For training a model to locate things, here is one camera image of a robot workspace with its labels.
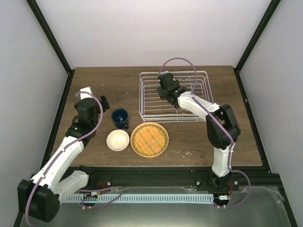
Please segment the dark blue mug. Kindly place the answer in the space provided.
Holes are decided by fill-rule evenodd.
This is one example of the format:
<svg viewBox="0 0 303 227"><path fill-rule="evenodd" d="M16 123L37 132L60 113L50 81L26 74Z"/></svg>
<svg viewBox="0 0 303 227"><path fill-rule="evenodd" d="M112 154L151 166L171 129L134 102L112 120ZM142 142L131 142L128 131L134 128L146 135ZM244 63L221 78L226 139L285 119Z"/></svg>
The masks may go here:
<svg viewBox="0 0 303 227"><path fill-rule="evenodd" d="M119 108L112 112L112 121L118 129L129 128L129 117L128 112L125 109Z"/></svg>

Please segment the white wire dish rack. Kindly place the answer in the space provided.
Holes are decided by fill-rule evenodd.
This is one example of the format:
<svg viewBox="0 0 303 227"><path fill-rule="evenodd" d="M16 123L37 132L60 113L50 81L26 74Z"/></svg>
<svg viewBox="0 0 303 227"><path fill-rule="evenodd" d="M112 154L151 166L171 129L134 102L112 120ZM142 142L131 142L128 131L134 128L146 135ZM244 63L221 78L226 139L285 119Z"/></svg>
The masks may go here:
<svg viewBox="0 0 303 227"><path fill-rule="evenodd" d="M194 90L194 94L210 103L214 102L208 74L198 70L197 78L193 71L172 71L175 80L182 87ZM161 100L157 88L160 83L158 72L140 73L139 115L144 122L202 122L203 119L186 109L176 109L169 102Z"/></svg>

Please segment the small white bowl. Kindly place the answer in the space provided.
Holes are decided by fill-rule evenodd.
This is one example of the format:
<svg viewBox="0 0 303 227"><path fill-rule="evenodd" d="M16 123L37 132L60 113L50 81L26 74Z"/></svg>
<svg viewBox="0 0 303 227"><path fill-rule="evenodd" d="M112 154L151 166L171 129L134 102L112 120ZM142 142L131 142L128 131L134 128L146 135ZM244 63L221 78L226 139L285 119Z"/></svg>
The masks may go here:
<svg viewBox="0 0 303 227"><path fill-rule="evenodd" d="M122 151L128 147L130 137L124 130L113 130L108 134L106 142L112 151Z"/></svg>

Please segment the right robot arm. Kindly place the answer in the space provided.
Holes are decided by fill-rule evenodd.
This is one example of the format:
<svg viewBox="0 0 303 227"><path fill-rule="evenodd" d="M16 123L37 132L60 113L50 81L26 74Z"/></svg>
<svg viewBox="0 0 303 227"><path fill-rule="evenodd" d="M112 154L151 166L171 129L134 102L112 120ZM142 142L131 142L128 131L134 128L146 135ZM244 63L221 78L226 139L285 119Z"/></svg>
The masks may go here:
<svg viewBox="0 0 303 227"><path fill-rule="evenodd" d="M231 159L235 143L241 133L231 106L210 103L180 85L170 72L158 75L160 86L157 88L162 100L168 101L176 109L182 108L202 118L206 122L207 137L214 147L213 176L211 187L222 190L228 181L228 174L232 172Z"/></svg>

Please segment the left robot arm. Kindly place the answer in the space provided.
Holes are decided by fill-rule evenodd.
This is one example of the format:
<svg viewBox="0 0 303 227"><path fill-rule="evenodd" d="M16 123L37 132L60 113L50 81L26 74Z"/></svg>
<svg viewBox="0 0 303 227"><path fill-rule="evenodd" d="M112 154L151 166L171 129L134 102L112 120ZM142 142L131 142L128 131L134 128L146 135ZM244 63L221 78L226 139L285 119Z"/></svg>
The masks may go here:
<svg viewBox="0 0 303 227"><path fill-rule="evenodd" d="M105 96L97 99L91 93L77 93L80 101L75 104L78 114L74 117L61 145L30 180L22 180L18 187L18 206L24 213L26 222L33 226L29 218L50 222L56 216L60 205L81 188L92 191L96 185L95 177L76 170L69 177L63 174L74 158L81 153L95 136L102 121L103 113L109 109Z"/></svg>

